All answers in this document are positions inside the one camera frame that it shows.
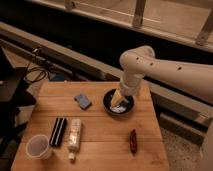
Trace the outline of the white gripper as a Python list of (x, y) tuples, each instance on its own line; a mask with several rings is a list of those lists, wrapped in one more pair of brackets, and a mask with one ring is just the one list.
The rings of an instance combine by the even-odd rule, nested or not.
[(139, 93), (142, 77), (139, 75), (123, 75), (120, 79), (120, 90), (117, 89), (111, 99), (110, 105), (115, 107), (123, 100), (129, 104), (130, 101), (126, 96), (134, 96)]

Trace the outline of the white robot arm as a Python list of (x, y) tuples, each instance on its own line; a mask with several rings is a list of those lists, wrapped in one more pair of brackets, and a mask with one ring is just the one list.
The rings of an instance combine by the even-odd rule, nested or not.
[(135, 95), (145, 76), (207, 103), (210, 110), (205, 114), (212, 121), (200, 148), (195, 171), (213, 171), (213, 65), (156, 59), (150, 46), (123, 52), (119, 62), (123, 75), (111, 100), (112, 106), (120, 104), (126, 96)]

